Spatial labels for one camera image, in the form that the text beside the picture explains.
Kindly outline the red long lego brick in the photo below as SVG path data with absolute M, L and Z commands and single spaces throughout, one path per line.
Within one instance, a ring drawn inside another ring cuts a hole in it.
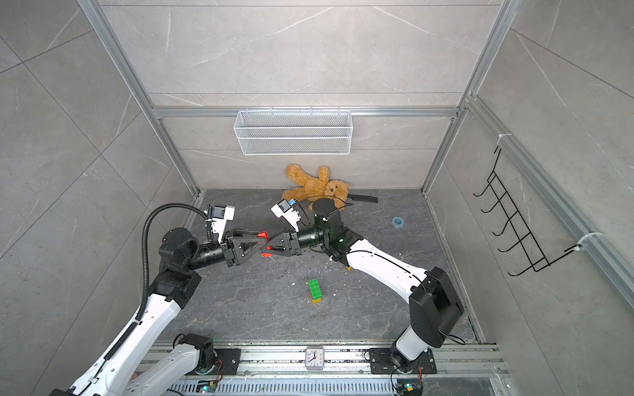
M 258 237 L 259 237 L 259 238 L 262 238 L 262 239 L 265 239 L 267 242 L 269 241 L 269 237 L 268 237 L 267 232 L 262 232 L 262 233 L 259 233 L 259 234 L 258 234 Z M 262 254 L 262 256 L 263 256 L 263 257 L 272 257 L 272 254 L 270 254 L 270 253 L 265 253 L 265 252 L 264 252 L 264 253 Z

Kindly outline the green lego brick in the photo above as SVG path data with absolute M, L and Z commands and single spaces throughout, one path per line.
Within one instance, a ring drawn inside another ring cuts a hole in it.
M 310 289 L 311 300 L 323 298 L 323 293 L 320 288 L 320 283 L 317 279 L 309 280 L 308 287 Z

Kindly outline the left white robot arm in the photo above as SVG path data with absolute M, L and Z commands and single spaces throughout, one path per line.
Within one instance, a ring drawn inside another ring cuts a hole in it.
M 198 270 L 247 259 L 264 250 L 265 233 L 232 231 L 222 244 L 202 244 L 185 228 L 168 231 L 159 249 L 162 269 L 145 278 L 140 308 L 97 361 L 68 389 L 53 389 L 54 395 L 160 395 L 181 377 L 194 373 L 219 372 L 223 361 L 211 338 L 188 333 L 179 336 L 173 350 L 137 376 L 135 371 L 163 330 L 178 316 L 201 282 Z

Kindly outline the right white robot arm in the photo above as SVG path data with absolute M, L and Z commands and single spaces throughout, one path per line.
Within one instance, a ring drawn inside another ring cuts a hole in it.
M 340 210 L 330 199 L 313 204 L 314 223 L 306 229 L 299 227 L 294 201 L 279 201 L 271 211 L 293 230 L 272 236 L 262 248 L 264 255 L 299 256 L 304 249 L 319 247 L 331 260 L 373 277 L 409 305 L 409 326 L 388 352 L 383 356 L 372 352 L 371 359 L 402 373 L 434 362 L 432 351 L 451 337 L 465 313 L 447 272 L 439 267 L 415 267 L 381 251 L 344 225 Z

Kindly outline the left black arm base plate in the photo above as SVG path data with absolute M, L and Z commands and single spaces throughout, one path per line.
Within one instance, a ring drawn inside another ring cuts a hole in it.
M 221 348 L 216 349 L 216 362 L 212 376 L 217 376 L 218 371 L 221 370 L 223 376 L 236 376 L 240 364 L 241 352 L 240 348 Z

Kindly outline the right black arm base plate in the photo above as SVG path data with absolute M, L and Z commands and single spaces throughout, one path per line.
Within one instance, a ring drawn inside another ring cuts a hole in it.
M 419 356 L 409 361 L 394 348 L 370 348 L 366 352 L 373 375 L 387 375 L 393 371 L 404 374 L 437 374 L 434 354 L 431 349 L 425 349 Z

